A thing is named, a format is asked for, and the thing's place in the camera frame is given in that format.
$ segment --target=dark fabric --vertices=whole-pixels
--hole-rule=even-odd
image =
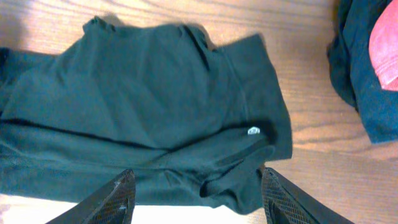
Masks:
[[[260,208],[258,167],[292,156],[261,38],[210,51],[190,26],[83,29],[57,56],[1,49],[0,192],[79,202],[132,169],[138,205]]]
[[[382,90],[369,58],[372,29],[390,2],[341,0],[328,50],[331,83],[357,109],[372,143],[398,139],[398,93]]]

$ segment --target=wooden floor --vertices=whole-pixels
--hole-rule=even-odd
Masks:
[[[355,110],[331,87],[326,47],[334,0],[1,0],[0,46],[58,54],[94,15],[147,27],[202,25],[215,45],[259,32],[294,131],[293,159],[273,167],[355,223],[398,223],[398,143],[370,145]],[[0,223],[44,223],[72,203],[0,195]],[[266,223],[264,211],[137,206],[133,223]]]

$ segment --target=folded dark clothing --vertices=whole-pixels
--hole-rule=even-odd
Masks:
[[[94,18],[60,55],[0,50],[0,193],[79,202],[124,169],[138,205],[262,206],[290,119],[258,35]]]
[[[341,0],[338,33],[328,50],[330,78],[354,106],[372,143],[398,139],[398,93],[383,90],[369,58],[372,29],[391,0]]]

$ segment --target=wrinkled fabric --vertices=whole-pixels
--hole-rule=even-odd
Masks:
[[[398,93],[381,88],[369,57],[369,38],[388,0],[342,0],[338,33],[328,49],[330,79],[354,106],[372,143],[398,138]]]
[[[373,27],[369,40],[372,66],[383,90],[398,91],[398,1],[392,1]]]
[[[94,18],[60,55],[0,50],[0,193],[79,202],[124,169],[138,205],[262,206],[292,156],[259,35],[209,50],[195,27]]]

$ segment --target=pink cloth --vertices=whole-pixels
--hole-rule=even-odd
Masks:
[[[381,88],[398,91],[398,0],[393,0],[373,27],[369,55]]]

